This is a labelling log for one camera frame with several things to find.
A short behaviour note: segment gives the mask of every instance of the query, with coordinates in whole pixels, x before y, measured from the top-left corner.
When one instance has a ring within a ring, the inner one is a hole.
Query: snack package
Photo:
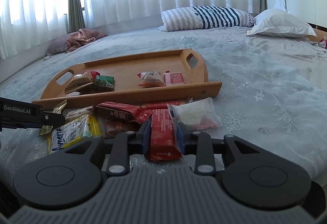
[[[65,90],[65,94],[69,94],[72,92],[89,93],[92,91],[110,92],[114,90],[113,84],[114,84],[113,76],[97,75],[94,79],[94,82],[85,84],[80,87],[75,87],[69,90]]]
[[[96,105],[94,112],[111,119],[142,123],[150,117],[153,110],[145,110],[141,106],[107,101]]]
[[[121,132],[127,131],[138,131],[140,125],[136,122],[123,122],[120,120],[106,120],[105,122],[105,133],[107,137],[115,137]]]
[[[141,82],[139,86],[141,87],[165,87],[166,84],[162,80],[160,73],[155,71],[143,72],[137,75]]]
[[[91,114],[93,110],[93,106],[85,107],[83,109],[73,110],[66,114],[65,120],[66,122],[71,122],[72,120],[81,117],[86,114]]]
[[[82,74],[74,75],[68,86],[65,88],[65,94],[73,92],[71,90],[75,90],[77,87],[93,83],[97,75],[100,75],[100,73],[96,71],[86,71]]]
[[[155,110],[155,109],[167,109],[167,104],[170,105],[184,105],[188,103],[185,100],[174,100],[174,101],[164,101],[164,102],[152,102],[152,103],[146,103],[142,105],[142,108],[145,108],[146,110]]]
[[[67,100],[65,99],[64,101],[60,102],[58,105],[56,105],[53,110],[52,113],[58,113],[61,114],[61,112],[63,111],[63,108],[65,108],[67,104]],[[40,129],[39,131],[39,135],[45,135],[50,133],[52,130],[52,126],[49,125],[43,125],[43,127]]]
[[[183,122],[189,131],[221,126],[221,119],[215,113],[212,98],[206,98],[185,105],[168,105],[176,123]]]
[[[181,157],[175,146],[174,128],[168,110],[154,110],[151,121],[151,160],[175,160]]]
[[[324,36],[324,38],[318,42],[318,46],[327,49],[327,36]]]
[[[55,129],[48,139],[49,154],[69,147],[84,137],[101,135],[99,123],[94,115],[83,115]]]
[[[170,71],[166,71],[163,74],[163,79],[167,86],[184,85],[184,79],[181,72],[171,73]]]

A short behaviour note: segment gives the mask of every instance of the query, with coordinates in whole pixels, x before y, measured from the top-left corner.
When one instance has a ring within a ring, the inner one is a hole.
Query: purple pillow
[[[50,41],[50,46],[48,47],[46,54],[57,54],[57,53],[64,53],[67,51],[67,44],[66,44],[66,39],[71,35],[66,34],[62,35],[60,37],[57,37],[53,40]]]

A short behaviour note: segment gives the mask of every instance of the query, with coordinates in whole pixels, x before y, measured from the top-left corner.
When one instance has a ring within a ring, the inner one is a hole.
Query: pink cloth
[[[66,53],[72,52],[81,46],[94,42],[98,38],[108,36],[107,34],[86,28],[81,28],[79,31],[72,33],[67,39],[67,51]]]

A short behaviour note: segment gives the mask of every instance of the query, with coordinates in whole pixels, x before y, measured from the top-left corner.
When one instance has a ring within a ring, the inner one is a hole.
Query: tray handle
[[[72,80],[73,76],[76,74],[81,74],[84,72],[86,66],[84,63],[76,64],[70,67],[67,67],[66,69],[60,71],[58,74],[56,74],[50,82],[45,87],[41,99],[48,99],[48,98],[54,98],[57,97],[59,94],[64,92],[65,88],[68,86],[70,81]],[[71,73],[72,76],[65,81],[63,84],[58,84],[57,80],[60,79],[62,76],[64,76],[66,73]]]
[[[190,64],[190,60],[195,57],[197,60],[197,64],[192,68]],[[197,53],[195,50],[187,49],[183,50],[181,53],[182,61],[184,61],[186,65],[186,72],[189,74],[190,79],[195,80],[195,83],[199,82],[208,82],[208,70],[202,56]]]

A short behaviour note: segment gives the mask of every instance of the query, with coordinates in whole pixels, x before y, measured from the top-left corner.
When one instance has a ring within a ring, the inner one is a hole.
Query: bed
[[[157,28],[120,33],[72,53],[40,60],[0,84],[0,96],[31,102],[49,80],[76,63],[120,55],[193,48],[206,61],[209,81],[223,82],[214,98],[223,126],[212,137],[232,133],[301,165],[321,186],[327,184],[327,53],[307,38],[245,36],[247,28],[162,32]],[[15,172],[46,155],[37,130],[0,133],[0,180],[12,190]],[[131,166],[193,166],[195,157],[152,163],[133,155]],[[216,168],[223,169],[219,155]]]

